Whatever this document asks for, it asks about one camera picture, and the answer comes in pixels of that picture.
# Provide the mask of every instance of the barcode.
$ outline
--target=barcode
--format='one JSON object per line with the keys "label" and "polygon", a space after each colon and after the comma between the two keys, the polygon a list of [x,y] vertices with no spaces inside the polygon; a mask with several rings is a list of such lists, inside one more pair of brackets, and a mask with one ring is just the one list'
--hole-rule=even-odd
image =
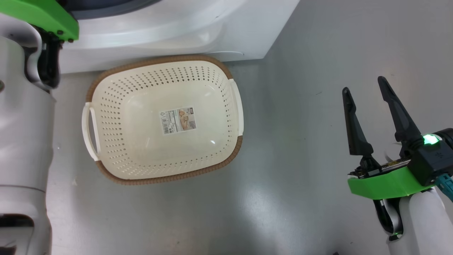
{"label": "barcode", "polygon": [[164,135],[169,134],[169,124],[167,122],[167,119],[162,120],[162,128],[164,129]]}

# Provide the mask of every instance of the green bracket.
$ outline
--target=green bracket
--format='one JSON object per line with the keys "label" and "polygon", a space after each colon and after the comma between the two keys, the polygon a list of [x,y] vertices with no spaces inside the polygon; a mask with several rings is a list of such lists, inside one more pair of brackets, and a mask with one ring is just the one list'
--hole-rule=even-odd
{"label": "green bracket", "polygon": [[353,194],[373,200],[410,196],[434,186],[421,186],[407,167],[376,177],[351,178],[347,183]]}
{"label": "green bracket", "polygon": [[79,24],[55,0],[0,0],[0,12],[53,32],[61,40],[79,39]]}

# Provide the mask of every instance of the glowing green led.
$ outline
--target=glowing green led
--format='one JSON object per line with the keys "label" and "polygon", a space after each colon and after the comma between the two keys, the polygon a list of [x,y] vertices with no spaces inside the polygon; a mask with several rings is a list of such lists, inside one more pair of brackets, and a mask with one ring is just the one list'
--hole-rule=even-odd
{"label": "glowing green led", "polygon": [[439,139],[437,139],[434,135],[425,135],[423,138],[425,139],[425,144],[435,144],[439,141]]}

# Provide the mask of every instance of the brown basket rim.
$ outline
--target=brown basket rim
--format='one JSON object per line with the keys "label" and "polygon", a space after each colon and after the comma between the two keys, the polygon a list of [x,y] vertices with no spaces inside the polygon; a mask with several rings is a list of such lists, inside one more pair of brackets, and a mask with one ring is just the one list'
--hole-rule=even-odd
{"label": "brown basket rim", "polygon": [[[107,70],[103,73],[101,73],[91,84],[90,88],[88,89],[87,92],[87,102],[91,102],[93,99],[93,94],[94,91],[96,90],[96,87],[101,83],[102,80],[107,78],[108,76],[112,74],[116,74],[119,72],[127,71],[130,69],[135,69],[143,66],[148,66],[148,65],[153,65],[153,64],[163,64],[163,63],[171,63],[171,62],[181,62],[181,61],[207,61],[210,63],[213,63],[217,65],[226,75],[228,79],[232,79],[233,76],[231,75],[230,71],[228,68],[220,61],[218,61],[215,58],[205,56],[205,55],[182,55],[182,56],[169,56],[169,57],[162,57],[162,58],[157,58],[157,59],[150,59],[150,60],[145,60],[133,64],[127,64],[123,65],[120,67],[116,67],[110,70]],[[170,175],[170,176],[164,176],[164,177],[156,177],[156,178],[148,178],[148,179],[136,179],[136,180],[130,180],[130,179],[122,179],[119,177],[116,177],[112,173],[110,173],[104,164],[102,163],[101,160],[96,161],[96,165],[101,171],[101,173],[106,176],[108,179],[112,180],[115,183],[123,184],[123,185],[143,185],[143,184],[152,184],[152,183],[161,183],[161,182],[167,182],[167,181],[175,181],[175,180],[181,180],[184,178],[189,178],[197,175],[201,175],[207,172],[211,172],[217,169],[220,169],[226,165],[228,165],[238,154],[239,150],[241,149],[242,146],[242,136],[237,137],[237,142],[236,142],[236,147],[233,150],[233,153],[224,161],[220,162],[219,164],[210,166],[210,167],[205,167],[202,169],[198,169],[195,171],[191,172],[186,172],[186,173],[181,173],[177,175]]]}

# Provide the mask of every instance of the teal connector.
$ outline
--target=teal connector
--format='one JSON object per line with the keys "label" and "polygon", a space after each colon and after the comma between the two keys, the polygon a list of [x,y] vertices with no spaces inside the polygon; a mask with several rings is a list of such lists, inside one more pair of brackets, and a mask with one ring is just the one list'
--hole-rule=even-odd
{"label": "teal connector", "polygon": [[436,186],[453,201],[453,180],[448,174],[442,174],[436,178]]}

